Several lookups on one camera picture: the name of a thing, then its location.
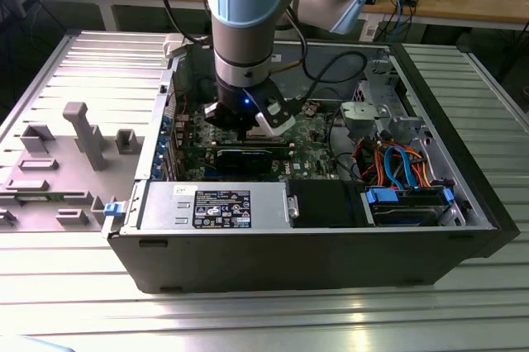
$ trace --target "blue latch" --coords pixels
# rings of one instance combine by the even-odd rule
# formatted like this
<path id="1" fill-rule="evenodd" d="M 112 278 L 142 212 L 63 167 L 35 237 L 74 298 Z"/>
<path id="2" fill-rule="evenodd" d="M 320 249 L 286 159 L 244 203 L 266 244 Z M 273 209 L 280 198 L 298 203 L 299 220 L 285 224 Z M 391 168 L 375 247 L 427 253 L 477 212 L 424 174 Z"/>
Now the blue latch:
<path id="1" fill-rule="evenodd" d="M 128 201 L 107 203 L 102 210 L 105 216 L 122 217 L 125 216 Z"/>
<path id="2" fill-rule="evenodd" d="M 445 194 L 445 198 L 448 201 L 448 203 L 454 202 L 455 200 L 454 193 L 450 189 L 448 188 L 443 189 L 443 193 Z"/>

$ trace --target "table leg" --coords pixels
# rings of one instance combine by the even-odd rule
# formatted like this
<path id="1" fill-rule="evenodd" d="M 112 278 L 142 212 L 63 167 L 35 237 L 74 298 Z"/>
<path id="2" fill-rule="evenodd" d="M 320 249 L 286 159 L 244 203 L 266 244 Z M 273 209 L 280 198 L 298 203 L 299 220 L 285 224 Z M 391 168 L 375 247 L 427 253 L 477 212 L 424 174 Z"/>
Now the table leg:
<path id="1" fill-rule="evenodd" d="M 119 31 L 119 22 L 114 13 L 113 6 L 109 2 L 100 2 L 98 4 L 101 12 L 102 22 L 106 31 Z"/>
<path id="2" fill-rule="evenodd" d="M 373 42 L 374 36 L 379 29 L 379 24 L 384 20 L 383 13 L 368 13 L 365 16 L 364 26 L 360 33 L 360 41 Z"/>
<path id="3" fill-rule="evenodd" d="M 3 2 L 6 4 L 6 8 L 13 12 L 17 18 L 26 18 L 26 9 L 22 6 L 24 0 L 3 0 Z"/>

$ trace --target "gray plastic post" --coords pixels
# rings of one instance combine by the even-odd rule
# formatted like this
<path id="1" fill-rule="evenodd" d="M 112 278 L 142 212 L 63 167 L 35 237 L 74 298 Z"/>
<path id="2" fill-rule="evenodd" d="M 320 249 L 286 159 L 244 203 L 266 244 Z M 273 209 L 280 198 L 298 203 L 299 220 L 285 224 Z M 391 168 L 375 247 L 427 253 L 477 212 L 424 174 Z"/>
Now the gray plastic post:
<path id="1" fill-rule="evenodd" d="M 68 102 L 63 110 L 63 117 L 72 123 L 84 148 L 92 169 L 98 171 L 105 168 L 105 159 L 102 156 L 99 141 L 93 136 L 92 127 L 88 124 L 86 113 L 88 108 L 84 102 Z"/>

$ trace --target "floor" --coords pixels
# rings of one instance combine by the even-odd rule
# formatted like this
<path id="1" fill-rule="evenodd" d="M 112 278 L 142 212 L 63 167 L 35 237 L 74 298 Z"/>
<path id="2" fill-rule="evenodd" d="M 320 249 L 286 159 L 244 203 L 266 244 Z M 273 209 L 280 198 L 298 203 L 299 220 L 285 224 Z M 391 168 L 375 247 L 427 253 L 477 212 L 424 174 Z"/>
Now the floor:
<path id="1" fill-rule="evenodd" d="M 68 29 L 102 30 L 103 24 L 98 9 L 89 4 L 46 3 L 45 6 Z M 35 77 L 47 57 L 60 41 L 63 31 L 38 3 L 26 2 L 27 17 L 17 20 L 10 16 L 0 25 L 0 119 L 3 119 L 17 99 Z M 171 31 L 169 19 L 163 9 L 119 7 L 117 14 L 124 31 L 160 32 Z M 209 21 L 205 12 L 179 10 L 177 16 L 183 28 L 192 33 L 208 32 Z M 325 31 L 307 28 L 307 35 L 318 39 L 358 40 L 362 22 L 346 37 L 336 36 Z M 407 42 L 452 45 L 461 29 L 445 26 L 430 26 L 425 35 L 424 26 L 413 26 L 406 34 Z M 512 48 L 515 36 L 510 31 L 473 29 L 463 34 L 460 41 L 469 45 L 492 74 Z M 516 102 L 527 111 L 529 103 L 524 100 L 522 90 L 529 87 L 529 70 L 524 64 L 529 60 L 523 54 L 512 72 L 503 81 L 503 86 Z"/>

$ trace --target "wire bundle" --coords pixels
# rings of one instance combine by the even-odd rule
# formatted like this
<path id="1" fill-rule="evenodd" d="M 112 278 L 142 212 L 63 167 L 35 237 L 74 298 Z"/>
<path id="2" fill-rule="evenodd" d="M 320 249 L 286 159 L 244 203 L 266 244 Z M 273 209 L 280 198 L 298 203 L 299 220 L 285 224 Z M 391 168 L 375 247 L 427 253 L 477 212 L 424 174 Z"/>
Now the wire bundle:
<path id="1" fill-rule="evenodd" d="M 374 41 L 379 40 L 382 36 L 384 36 L 384 39 L 387 35 L 390 35 L 390 40 L 394 40 L 397 36 L 400 36 L 402 33 L 406 33 L 404 36 L 406 38 L 408 32 L 412 28 L 412 21 L 413 16 L 415 15 L 415 8 L 409 7 L 410 9 L 410 16 L 405 20 L 403 19 L 403 4 L 401 0 L 391 0 L 392 4 L 395 6 L 395 9 L 393 10 L 393 13 L 389 20 L 387 21 L 384 28 L 382 28 L 379 32 L 379 34 L 374 38 Z M 395 26 L 389 30 L 389 23 L 393 20 L 393 18 L 397 15 L 397 23 Z"/>
<path id="2" fill-rule="evenodd" d="M 373 151 L 374 163 L 360 175 L 362 181 L 366 181 L 368 176 L 373 173 L 373 170 L 376 170 L 376 175 L 370 181 L 366 181 L 368 184 L 380 187 L 391 187 L 394 185 L 397 189 L 403 190 L 403 183 L 398 180 L 400 171 L 403 169 L 406 183 L 409 187 L 431 187 L 427 177 L 427 161 L 413 148 L 393 142 L 378 142 L 376 140 L 370 142 L 371 147 L 367 147 L 366 141 L 362 140 L 353 154 L 356 159 L 362 148 L 371 148 Z M 391 170 L 392 159 L 400 159 L 402 161 L 395 172 Z"/>

